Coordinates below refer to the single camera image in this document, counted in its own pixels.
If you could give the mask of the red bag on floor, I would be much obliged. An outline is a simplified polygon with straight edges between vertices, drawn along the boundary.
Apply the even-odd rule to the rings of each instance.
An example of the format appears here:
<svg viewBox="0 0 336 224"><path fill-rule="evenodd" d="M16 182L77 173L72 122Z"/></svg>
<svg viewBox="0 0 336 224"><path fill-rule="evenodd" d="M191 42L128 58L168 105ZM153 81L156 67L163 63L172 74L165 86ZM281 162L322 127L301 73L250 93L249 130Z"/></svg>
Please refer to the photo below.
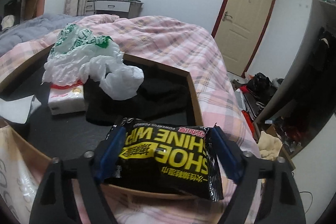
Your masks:
<svg viewBox="0 0 336 224"><path fill-rule="evenodd" d="M255 130L255 127L253 125L253 120L251 119L251 116L249 114L249 104L247 102L247 99L245 97L246 94L249 93L248 89L246 88L245 85L242 85L239 87L239 90L242 92L243 94L243 100L244 100L244 106L245 106L245 110L242 110L242 113L244 115L244 118L246 119L247 121L247 124L248 124L248 127L249 129L251 130L251 133L252 133L252 136L255 137L256 135L256 130Z"/></svg>

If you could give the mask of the black bag on floor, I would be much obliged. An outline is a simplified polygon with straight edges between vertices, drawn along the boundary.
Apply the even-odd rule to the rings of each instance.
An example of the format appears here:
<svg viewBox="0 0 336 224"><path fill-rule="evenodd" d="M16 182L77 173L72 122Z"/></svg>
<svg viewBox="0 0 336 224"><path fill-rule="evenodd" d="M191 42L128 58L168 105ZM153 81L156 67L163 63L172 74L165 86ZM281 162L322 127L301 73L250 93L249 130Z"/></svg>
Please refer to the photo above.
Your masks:
<svg viewBox="0 0 336 224"><path fill-rule="evenodd" d="M248 91L258 97L268 97L271 89L271 81L263 73L257 73L246 85Z"/></svg>

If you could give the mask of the brown cardboard box tray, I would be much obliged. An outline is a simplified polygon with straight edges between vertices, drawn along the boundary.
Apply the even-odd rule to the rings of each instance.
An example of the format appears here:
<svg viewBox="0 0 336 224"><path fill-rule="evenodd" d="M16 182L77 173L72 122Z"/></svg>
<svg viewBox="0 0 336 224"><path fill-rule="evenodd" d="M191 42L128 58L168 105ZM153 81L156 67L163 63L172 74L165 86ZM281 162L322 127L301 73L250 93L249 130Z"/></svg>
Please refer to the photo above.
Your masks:
<svg viewBox="0 0 336 224"><path fill-rule="evenodd" d="M70 160L96 148L119 118L183 126L203 124L189 72L129 54L123 58L124 63L144 73L143 83L133 98L113 100L89 79L84 84L84 111L52 115L48 106L51 87L42 82L49 52L44 49L29 58L1 84L4 100L35 95L41 102L25 124L14 125L29 148L40 152L39 162L53 156Z"/></svg>

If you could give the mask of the white grey desk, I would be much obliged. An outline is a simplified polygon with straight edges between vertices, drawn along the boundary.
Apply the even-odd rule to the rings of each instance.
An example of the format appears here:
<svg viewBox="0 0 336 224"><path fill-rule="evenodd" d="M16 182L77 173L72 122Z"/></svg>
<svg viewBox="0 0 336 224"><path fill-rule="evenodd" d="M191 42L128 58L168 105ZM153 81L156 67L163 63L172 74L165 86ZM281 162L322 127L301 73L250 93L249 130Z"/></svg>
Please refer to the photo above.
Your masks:
<svg viewBox="0 0 336 224"><path fill-rule="evenodd" d="M87 0L84 15L111 14L120 18L138 17L143 2L139 0Z"/></svg>

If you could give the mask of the white printed plastic bag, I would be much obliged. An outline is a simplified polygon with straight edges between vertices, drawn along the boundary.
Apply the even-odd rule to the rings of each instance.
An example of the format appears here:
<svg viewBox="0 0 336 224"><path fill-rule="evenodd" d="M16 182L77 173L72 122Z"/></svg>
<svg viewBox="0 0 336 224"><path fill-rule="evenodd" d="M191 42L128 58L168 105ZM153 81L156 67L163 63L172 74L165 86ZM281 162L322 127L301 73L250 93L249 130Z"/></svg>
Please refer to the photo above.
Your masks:
<svg viewBox="0 0 336 224"><path fill-rule="evenodd" d="M29 223L31 208L50 158L9 125L1 128L1 197L19 223Z"/></svg>

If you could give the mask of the white green plastic bag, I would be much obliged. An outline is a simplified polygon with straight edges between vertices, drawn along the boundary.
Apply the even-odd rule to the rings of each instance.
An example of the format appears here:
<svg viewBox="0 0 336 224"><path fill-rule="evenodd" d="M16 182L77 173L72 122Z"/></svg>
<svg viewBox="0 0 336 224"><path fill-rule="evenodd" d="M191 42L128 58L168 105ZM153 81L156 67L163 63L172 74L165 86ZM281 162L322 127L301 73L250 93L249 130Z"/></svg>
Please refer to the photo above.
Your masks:
<svg viewBox="0 0 336 224"><path fill-rule="evenodd" d="M124 52L110 36L96 36L87 28L68 24L51 48L42 82L65 87L91 79L113 100L137 95L142 69L123 63Z"/></svg>

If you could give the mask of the wardrobe with hanging clothes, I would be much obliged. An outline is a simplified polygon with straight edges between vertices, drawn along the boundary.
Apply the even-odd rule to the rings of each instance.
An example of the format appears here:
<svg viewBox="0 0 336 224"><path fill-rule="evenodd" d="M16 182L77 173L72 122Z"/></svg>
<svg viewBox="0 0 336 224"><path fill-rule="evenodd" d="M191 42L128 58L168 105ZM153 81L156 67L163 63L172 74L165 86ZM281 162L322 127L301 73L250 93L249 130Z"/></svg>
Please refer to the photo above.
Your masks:
<svg viewBox="0 0 336 224"><path fill-rule="evenodd" d="M309 20L294 61L257 118L280 137L290 157L318 135L335 112L335 0L312 0Z"/></svg>

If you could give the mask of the pink plaid quilt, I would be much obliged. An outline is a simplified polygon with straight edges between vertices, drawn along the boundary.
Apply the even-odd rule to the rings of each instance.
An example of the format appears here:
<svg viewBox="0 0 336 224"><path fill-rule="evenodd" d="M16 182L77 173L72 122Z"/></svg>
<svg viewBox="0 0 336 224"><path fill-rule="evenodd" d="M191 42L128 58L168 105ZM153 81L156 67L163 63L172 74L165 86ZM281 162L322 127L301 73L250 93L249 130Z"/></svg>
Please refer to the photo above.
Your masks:
<svg viewBox="0 0 336 224"><path fill-rule="evenodd" d="M109 14L87 16L78 25L107 35L130 55L188 71L195 87L203 123L219 125L244 151L260 156L247 122L238 108L222 55L204 28L163 16L126 19ZM235 185L222 177L224 200L168 201L106 189L118 223L217 223Z"/></svg>

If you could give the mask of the beige door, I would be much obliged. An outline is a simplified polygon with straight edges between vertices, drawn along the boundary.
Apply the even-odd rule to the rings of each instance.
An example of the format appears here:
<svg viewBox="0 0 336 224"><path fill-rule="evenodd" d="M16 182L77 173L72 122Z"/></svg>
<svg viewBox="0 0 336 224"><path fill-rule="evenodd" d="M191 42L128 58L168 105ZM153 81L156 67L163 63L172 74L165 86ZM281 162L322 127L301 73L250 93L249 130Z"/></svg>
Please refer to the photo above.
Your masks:
<svg viewBox="0 0 336 224"><path fill-rule="evenodd" d="M243 76L254 59L276 0L223 0L212 36L229 72Z"/></svg>

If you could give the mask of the red white tissue pack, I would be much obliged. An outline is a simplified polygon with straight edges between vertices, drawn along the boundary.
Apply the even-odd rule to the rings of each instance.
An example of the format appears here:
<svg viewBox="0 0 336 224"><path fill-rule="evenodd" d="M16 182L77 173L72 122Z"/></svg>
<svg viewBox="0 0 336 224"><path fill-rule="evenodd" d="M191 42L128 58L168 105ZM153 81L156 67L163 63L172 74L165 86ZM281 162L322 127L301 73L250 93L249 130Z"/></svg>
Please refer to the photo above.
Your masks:
<svg viewBox="0 0 336 224"><path fill-rule="evenodd" d="M52 115L85 111L84 85L78 81L70 86L50 86L48 107Z"/></svg>

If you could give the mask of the black cloth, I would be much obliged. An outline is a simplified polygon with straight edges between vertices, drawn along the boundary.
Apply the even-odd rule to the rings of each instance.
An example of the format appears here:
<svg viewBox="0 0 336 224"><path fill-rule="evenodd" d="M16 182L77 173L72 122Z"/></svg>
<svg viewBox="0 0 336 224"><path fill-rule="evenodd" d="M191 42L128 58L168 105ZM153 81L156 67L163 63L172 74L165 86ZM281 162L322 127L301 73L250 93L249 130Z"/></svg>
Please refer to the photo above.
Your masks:
<svg viewBox="0 0 336 224"><path fill-rule="evenodd" d="M144 81L137 95L127 100L113 100L88 80L84 84L87 103L86 121L95 125L113 125L117 118L137 118L163 124L195 125L187 78L159 68L127 62L143 70Z"/></svg>

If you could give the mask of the cardboard box with beige towel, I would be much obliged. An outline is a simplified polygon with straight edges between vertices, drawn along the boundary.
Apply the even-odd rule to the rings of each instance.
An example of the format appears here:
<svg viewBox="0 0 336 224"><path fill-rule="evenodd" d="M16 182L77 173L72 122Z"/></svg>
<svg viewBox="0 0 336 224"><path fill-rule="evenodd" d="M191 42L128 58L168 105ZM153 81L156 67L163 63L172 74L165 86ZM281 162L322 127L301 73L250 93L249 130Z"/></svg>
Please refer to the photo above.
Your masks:
<svg viewBox="0 0 336 224"><path fill-rule="evenodd" d="M290 166L290 170L295 170L296 167L283 146L280 135L277 133L273 124L265 126L253 122L255 128L254 140L257 143L261 157L267 160L276 160L278 157L283 157Z"/></svg>

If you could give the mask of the black yellow shoe wipes pack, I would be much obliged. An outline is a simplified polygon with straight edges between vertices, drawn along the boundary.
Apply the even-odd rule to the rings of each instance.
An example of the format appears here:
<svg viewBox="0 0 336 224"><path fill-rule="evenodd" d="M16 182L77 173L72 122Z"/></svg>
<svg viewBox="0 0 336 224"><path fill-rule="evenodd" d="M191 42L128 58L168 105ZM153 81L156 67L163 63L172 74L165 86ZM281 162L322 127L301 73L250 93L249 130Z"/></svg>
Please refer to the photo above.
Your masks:
<svg viewBox="0 0 336 224"><path fill-rule="evenodd" d="M123 118L123 148L104 183L148 193L223 199L221 172L210 128Z"/></svg>

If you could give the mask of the grey duvet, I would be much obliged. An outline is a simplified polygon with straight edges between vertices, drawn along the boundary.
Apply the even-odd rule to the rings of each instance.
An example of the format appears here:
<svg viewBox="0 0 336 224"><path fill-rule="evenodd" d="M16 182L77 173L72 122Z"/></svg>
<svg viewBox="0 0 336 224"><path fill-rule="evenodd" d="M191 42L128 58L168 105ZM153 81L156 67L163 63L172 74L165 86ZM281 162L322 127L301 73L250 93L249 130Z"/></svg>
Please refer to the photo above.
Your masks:
<svg viewBox="0 0 336 224"><path fill-rule="evenodd" d="M45 13L22 24L12 26L1 32L1 56L12 50L19 43L41 38L82 18L83 16Z"/></svg>

